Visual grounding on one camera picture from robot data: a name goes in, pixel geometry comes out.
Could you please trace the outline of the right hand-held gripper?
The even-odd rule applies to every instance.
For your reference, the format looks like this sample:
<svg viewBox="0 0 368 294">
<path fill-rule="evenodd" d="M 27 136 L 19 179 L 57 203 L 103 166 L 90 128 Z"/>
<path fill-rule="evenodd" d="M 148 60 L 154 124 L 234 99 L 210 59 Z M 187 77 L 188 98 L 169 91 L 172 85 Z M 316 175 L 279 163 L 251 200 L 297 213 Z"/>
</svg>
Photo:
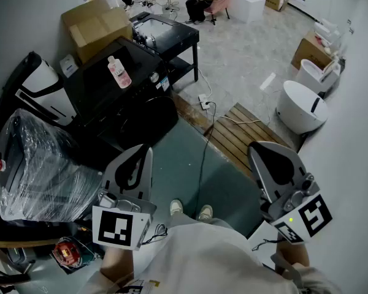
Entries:
<svg viewBox="0 0 368 294">
<path fill-rule="evenodd" d="M 295 151 L 270 141 L 253 141 L 248 161 L 260 189 L 260 212 L 288 242 L 307 243 L 332 221 L 315 177 Z"/>
</svg>

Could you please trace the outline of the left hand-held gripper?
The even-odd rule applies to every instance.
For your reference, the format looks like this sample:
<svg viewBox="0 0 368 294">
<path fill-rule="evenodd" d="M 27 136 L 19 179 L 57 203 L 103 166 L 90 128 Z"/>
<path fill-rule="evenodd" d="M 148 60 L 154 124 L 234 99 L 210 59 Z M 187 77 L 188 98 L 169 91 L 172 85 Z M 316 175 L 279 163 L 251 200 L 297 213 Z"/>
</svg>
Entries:
<svg viewBox="0 0 368 294">
<path fill-rule="evenodd" d="M 153 151 L 146 144 L 127 149 L 108 164 L 102 195 L 92 209 L 93 242 L 124 250 L 140 249 L 153 220 Z"/>
</svg>

